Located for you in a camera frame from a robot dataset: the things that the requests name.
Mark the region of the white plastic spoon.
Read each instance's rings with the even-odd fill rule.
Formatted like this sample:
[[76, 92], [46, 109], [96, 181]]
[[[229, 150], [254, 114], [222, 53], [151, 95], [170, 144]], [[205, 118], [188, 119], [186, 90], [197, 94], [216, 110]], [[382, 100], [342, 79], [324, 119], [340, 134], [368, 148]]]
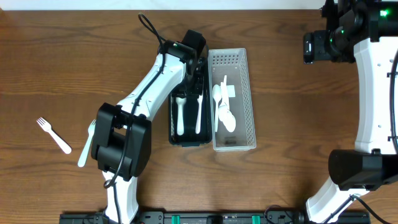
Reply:
[[234, 132], [236, 129], [236, 118], [226, 105], [219, 106], [218, 117], [228, 132]]
[[226, 86], [226, 81], [227, 81], [227, 75], [224, 76], [222, 86], [223, 86], [223, 89], [224, 89], [225, 91], [228, 91], [227, 86]]
[[228, 92], [223, 89], [222, 84], [223, 84], [223, 82], [221, 82], [221, 85], [220, 85], [220, 87], [221, 87], [221, 103], [219, 105], [219, 109], [223, 108], [224, 110], [225, 109], [230, 110]]
[[201, 110], [202, 110], [202, 103], [203, 103], [203, 95], [199, 95], [198, 99], [198, 113], [197, 113], [197, 121], [195, 126], [195, 133], [200, 134], [201, 131]]
[[213, 99], [215, 101], [215, 132], [217, 132], [218, 131], [218, 120], [219, 120], [219, 116], [218, 116], [219, 102], [222, 99], [221, 87], [219, 85], [215, 84], [213, 86], [212, 93], [213, 93]]

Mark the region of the white plastic fork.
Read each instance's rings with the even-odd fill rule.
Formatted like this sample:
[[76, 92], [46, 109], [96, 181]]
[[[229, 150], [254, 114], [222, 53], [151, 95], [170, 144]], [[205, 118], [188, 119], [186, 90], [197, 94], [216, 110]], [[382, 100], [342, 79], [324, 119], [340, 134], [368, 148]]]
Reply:
[[182, 136], [184, 134], [184, 122], [183, 122], [183, 109], [186, 103], [186, 98], [176, 97], [175, 101], [177, 104], [177, 134]]
[[53, 140], [58, 144], [60, 149], [65, 153], [65, 154], [70, 154], [72, 152], [72, 148], [52, 129], [51, 124], [45, 120], [43, 117], [40, 117], [37, 120], [37, 123], [39, 126], [47, 133], [51, 135]]
[[86, 140], [85, 146], [81, 152], [80, 158], [78, 160], [78, 167], [84, 167], [88, 158], [88, 153], [90, 151], [91, 141], [95, 132], [96, 120], [94, 119], [88, 127], [88, 139]]

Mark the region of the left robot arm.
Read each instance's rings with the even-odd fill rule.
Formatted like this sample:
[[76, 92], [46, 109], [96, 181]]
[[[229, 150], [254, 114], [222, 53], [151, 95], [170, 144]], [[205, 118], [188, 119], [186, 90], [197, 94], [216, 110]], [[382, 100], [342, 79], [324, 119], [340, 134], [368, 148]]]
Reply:
[[127, 97], [117, 105], [104, 103], [96, 115], [91, 157], [105, 178], [108, 206], [105, 223], [132, 223], [138, 211], [137, 178], [151, 154], [152, 121], [175, 90], [198, 93], [204, 36], [188, 30], [182, 41], [166, 40], [155, 63]]

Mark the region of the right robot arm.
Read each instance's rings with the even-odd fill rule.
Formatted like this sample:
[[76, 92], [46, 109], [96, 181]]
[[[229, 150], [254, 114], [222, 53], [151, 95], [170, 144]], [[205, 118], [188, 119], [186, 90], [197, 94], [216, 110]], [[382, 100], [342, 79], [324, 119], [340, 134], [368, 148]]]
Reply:
[[312, 223], [354, 223], [346, 209], [397, 181], [397, 3], [332, 1], [320, 10], [326, 28], [303, 37], [303, 61], [355, 63], [359, 125], [353, 149], [335, 149], [328, 179], [305, 204]]

